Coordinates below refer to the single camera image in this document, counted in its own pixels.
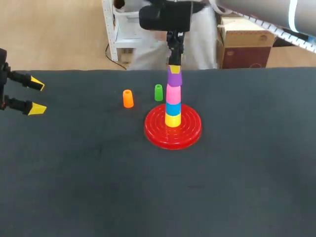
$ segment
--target brown box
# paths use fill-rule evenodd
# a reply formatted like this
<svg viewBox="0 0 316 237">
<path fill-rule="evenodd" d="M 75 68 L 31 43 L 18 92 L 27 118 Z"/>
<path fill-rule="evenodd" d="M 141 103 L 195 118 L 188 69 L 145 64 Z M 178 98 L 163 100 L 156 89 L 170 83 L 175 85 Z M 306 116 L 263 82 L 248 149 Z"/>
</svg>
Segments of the brown box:
<svg viewBox="0 0 316 237">
<path fill-rule="evenodd" d="M 220 68 L 265 68 L 274 41 L 273 34 L 245 18 L 223 17 L 217 44 Z"/>
</svg>

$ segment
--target person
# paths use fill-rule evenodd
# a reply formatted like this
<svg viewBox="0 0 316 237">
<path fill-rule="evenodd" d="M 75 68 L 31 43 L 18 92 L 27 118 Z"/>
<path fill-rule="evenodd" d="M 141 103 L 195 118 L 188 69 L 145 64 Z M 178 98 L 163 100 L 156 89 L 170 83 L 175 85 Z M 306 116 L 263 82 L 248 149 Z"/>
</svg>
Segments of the person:
<svg viewBox="0 0 316 237">
<path fill-rule="evenodd" d="M 183 70 L 215 69 L 217 24 L 209 5 L 192 15 L 190 31 L 184 38 Z M 166 32 L 142 31 L 141 44 L 134 49 L 128 70 L 166 70 L 170 54 Z"/>
</svg>

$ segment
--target green cup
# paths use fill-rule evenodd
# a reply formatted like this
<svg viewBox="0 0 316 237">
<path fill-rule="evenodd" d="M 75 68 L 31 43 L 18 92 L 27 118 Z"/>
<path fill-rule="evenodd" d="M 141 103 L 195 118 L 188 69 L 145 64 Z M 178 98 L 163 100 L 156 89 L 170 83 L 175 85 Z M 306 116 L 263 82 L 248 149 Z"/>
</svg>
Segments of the green cup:
<svg viewBox="0 0 316 237">
<path fill-rule="evenodd" d="M 160 85 L 160 84 L 155 85 L 155 100 L 156 101 L 162 101 L 163 100 L 162 85 Z"/>
</svg>

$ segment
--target floor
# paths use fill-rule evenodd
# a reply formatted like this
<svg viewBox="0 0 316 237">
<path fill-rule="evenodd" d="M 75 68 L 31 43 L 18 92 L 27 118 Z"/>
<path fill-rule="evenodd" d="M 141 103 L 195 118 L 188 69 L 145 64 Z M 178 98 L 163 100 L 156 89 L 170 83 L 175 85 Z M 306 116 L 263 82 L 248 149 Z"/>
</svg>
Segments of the floor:
<svg viewBox="0 0 316 237">
<path fill-rule="evenodd" d="M 93 70 L 121 67 L 104 51 L 102 0 L 2 0 L 0 47 L 14 70 Z M 316 54 L 273 48 L 268 67 L 316 66 Z"/>
</svg>

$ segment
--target blue ring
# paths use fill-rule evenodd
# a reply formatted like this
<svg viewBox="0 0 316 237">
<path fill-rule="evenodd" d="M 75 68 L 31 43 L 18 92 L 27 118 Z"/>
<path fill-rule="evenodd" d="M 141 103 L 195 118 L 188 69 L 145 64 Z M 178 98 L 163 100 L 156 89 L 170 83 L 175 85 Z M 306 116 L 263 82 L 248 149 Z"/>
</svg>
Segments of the blue ring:
<svg viewBox="0 0 316 237">
<path fill-rule="evenodd" d="M 166 113 L 170 116 L 177 116 L 181 113 L 181 103 L 176 105 L 170 105 L 166 103 Z"/>
</svg>

